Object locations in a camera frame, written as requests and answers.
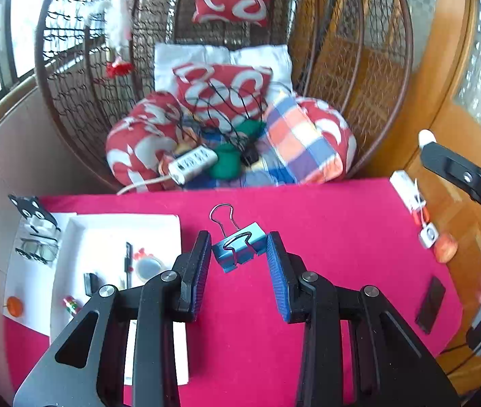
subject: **white pillow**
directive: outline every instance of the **white pillow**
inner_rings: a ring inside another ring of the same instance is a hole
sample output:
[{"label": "white pillow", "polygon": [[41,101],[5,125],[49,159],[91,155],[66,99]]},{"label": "white pillow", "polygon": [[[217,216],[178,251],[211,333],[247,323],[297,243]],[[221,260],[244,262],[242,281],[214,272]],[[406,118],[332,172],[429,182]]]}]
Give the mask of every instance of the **white pillow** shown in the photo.
[{"label": "white pillow", "polygon": [[178,86],[172,70],[190,62],[205,64],[256,65],[271,67],[271,84],[265,96],[268,104],[274,102],[282,91],[293,91],[291,84],[291,58],[286,45],[246,47],[229,52],[228,48],[206,45],[164,44],[155,45],[155,90],[178,95]]}]

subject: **metal bolt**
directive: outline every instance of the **metal bolt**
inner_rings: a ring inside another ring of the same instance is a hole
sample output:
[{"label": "metal bolt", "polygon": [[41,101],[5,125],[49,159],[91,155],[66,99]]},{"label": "metal bolt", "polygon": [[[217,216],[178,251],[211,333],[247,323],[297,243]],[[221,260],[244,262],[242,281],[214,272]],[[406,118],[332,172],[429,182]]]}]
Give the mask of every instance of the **metal bolt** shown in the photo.
[{"label": "metal bolt", "polygon": [[378,295],[380,295],[380,291],[376,286],[372,286],[372,285],[365,286],[364,291],[367,297],[378,297]]},{"label": "metal bolt", "polygon": [[114,293],[114,286],[109,284],[104,285],[101,289],[99,289],[99,295],[101,297],[110,297]]},{"label": "metal bolt", "polygon": [[165,271],[164,273],[161,274],[161,280],[164,282],[171,282],[176,279],[178,274],[174,271]]},{"label": "metal bolt", "polygon": [[305,282],[315,282],[318,279],[318,274],[312,271],[304,271],[301,277]]}]

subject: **wicker swing chair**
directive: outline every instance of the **wicker swing chair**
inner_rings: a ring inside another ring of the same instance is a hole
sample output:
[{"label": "wicker swing chair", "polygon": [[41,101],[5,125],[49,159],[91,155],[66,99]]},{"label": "wicker swing chair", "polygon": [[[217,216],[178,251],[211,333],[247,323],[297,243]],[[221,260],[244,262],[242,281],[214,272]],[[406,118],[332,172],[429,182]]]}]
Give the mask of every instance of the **wicker swing chair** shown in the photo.
[{"label": "wicker swing chair", "polygon": [[44,0],[36,30],[40,90],[57,130],[80,161],[112,191],[105,141],[110,128],[153,90],[154,45],[209,44],[229,50],[287,44],[297,93],[339,110],[354,133],[355,175],[386,136],[403,103],[412,66],[407,0],[272,0],[267,28],[214,21],[193,24],[194,0],[128,0],[134,71],[106,77],[113,51],[104,16],[85,26],[92,0]]}]

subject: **green object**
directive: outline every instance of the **green object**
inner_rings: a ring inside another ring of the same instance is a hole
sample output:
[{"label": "green object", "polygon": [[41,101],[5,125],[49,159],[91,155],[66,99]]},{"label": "green object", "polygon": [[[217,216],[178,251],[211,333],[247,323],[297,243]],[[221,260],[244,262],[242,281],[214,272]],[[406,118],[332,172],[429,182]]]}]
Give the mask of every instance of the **green object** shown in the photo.
[{"label": "green object", "polygon": [[[235,130],[238,133],[245,134],[253,142],[259,137],[264,126],[264,122],[247,119]],[[237,179],[242,173],[240,152],[229,142],[219,145],[214,151],[218,155],[218,161],[207,170],[208,175],[212,179],[219,180]]]},{"label": "green object", "polygon": [[208,169],[212,179],[233,180],[240,176],[242,164],[240,152],[230,143],[219,145],[215,150],[218,161]]}]

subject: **red and white pillow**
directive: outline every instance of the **red and white pillow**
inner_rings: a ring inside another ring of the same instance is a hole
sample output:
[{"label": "red and white pillow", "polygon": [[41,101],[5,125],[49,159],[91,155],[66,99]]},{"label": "red and white pillow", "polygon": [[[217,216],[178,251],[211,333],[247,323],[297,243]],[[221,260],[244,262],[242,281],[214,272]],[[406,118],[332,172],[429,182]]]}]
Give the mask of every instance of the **red and white pillow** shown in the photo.
[{"label": "red and white pillow", "polygon": [[357,142],[350,126],[337,110],[320,99],[298,97],[296,102],[316,129],[339,154],[343,167],[345,167],[339,178],[344,177],[352,167],[357,149]]},{"label": "red and white pillow", "polygon": [[179,102],[200,122],[229,132],[265,109],[270,67],[187,63],[173,69]]},{"label": "red and white pillow", "polygon": [[[181,109],[174,96],[152,92],[108,133],[106,156],[114,177],[123,185],[159,177],[163,155],[172,152],[182,138],[177,126]],[[137,191],[161,190],[161,184]]]},{"label": "red and white pillow", "polygon": [[195,0],[194,23],[207,21],[247,21],[261,27],[267,26],[271,0]]}]

